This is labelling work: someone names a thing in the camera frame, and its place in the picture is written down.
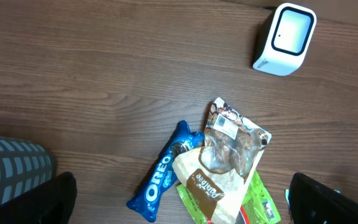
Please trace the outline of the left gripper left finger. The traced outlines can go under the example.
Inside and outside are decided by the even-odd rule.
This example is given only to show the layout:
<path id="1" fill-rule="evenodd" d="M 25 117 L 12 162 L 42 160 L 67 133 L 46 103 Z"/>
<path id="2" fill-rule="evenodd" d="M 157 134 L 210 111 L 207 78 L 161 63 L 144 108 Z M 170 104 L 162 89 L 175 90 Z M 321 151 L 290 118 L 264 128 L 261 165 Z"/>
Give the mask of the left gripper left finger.
<path id="1" fill-rule="evenodd" d="M 67 224 L 76 196 L 76 179 L 64 172 L 0 205 L 0 223 Z"/>

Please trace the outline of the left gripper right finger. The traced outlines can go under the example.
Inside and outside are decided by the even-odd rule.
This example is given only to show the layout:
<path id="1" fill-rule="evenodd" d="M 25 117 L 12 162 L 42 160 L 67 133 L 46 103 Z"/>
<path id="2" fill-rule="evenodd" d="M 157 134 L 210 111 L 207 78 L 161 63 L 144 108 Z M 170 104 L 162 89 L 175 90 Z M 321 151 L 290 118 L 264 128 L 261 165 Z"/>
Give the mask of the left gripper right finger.
<path id="1" fill-rule="evenodd" d="M 358 203 L 297 172 L 288 194 L 294 224 L 358 224 Z"/>

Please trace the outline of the green snack bag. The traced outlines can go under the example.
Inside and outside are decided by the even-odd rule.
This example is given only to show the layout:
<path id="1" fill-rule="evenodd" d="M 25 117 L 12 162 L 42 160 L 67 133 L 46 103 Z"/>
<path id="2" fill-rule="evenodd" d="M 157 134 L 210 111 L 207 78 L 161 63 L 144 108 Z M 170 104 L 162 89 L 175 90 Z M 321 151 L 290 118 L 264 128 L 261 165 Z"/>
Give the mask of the green snack bag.
<path id="1" fill-rule="evenodd" d="M 200 210 L 192 194 L 182 184 L 177 186 L 178 194 L 196 224 L 213 224 Z M 276 224 L 281 216 L 262 180 L 254 172 L 248 191 L 242 201 L 235 224 Z"/>

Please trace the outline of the beige brown pastry bag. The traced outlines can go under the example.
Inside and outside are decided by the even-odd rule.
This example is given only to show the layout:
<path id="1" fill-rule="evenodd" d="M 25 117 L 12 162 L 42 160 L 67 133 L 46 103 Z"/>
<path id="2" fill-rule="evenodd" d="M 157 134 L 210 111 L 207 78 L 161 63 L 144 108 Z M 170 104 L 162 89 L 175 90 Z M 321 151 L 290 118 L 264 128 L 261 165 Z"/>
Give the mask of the beige brown pastry bag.
<path id="1" fill-rule="evenodd" d="M 204 145 L 178 155 L 173 169 L 213 223 L 234 223 L 272 135 L 222 98 L 208 113 Z"/>

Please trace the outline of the blue Oreo cookie pack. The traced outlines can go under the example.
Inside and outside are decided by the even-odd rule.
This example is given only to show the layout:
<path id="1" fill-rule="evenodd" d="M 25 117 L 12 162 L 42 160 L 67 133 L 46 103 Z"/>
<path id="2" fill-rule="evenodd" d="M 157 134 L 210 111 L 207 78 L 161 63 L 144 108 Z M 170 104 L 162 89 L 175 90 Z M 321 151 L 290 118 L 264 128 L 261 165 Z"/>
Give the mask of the blue Oreo cookie pack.
<path id="1" fill-rule="evenodd" d="M 126 203 L 127 207 L 142 215 L 148 222 L 155 222 L 162 194 L 177 181 L 177 175 L 173 170 L 175 158 L 196 148 L 203 140 L 202 132 L 191 131 L 184 120 L 178 122 L 150 175 L 140 190 Z"/>

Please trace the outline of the white barcode scanner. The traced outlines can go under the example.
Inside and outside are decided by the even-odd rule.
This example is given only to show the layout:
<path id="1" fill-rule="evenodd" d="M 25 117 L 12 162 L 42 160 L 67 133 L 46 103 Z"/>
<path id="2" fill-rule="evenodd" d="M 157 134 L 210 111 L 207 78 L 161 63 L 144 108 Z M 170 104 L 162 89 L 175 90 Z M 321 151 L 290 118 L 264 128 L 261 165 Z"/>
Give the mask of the white barcode scanner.
<path id="1" fill-rule="evenodd" d="M 253 69 L 276 76 L 298 70 L 316 27 L 313 10 L 293 3 L 279 5 L 260 28 Z"/>

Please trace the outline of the grey plastic basket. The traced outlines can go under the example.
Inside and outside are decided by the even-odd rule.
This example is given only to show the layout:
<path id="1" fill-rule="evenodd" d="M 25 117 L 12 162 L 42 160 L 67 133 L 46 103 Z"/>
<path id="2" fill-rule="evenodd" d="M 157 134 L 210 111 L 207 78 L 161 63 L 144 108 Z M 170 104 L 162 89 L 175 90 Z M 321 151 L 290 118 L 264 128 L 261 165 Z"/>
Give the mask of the grey plastic basket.
<path id="1" fill-rule="evenodd" d="M 44 147 L 0 136 L 0 205 L 55 176 L 55 159 Z"/>

